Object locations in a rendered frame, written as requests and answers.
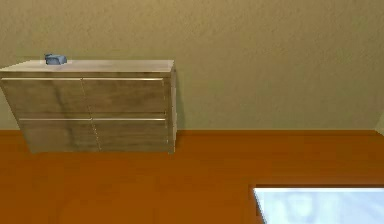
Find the brown wooden chest of drawers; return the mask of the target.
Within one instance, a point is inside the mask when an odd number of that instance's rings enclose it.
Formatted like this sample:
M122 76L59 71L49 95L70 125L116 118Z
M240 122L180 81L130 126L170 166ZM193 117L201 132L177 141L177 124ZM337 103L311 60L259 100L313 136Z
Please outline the brown wooden chest of drawers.
M33 153L175 151L173 60L30 60L0 88Z

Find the small blue object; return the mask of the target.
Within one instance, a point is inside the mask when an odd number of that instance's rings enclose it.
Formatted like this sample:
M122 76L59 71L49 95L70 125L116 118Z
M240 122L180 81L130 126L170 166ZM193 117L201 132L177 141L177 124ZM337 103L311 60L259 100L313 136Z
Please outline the small blue object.
M45 62L47 65L62 65L67 62L67 57L58 54L45 54Z

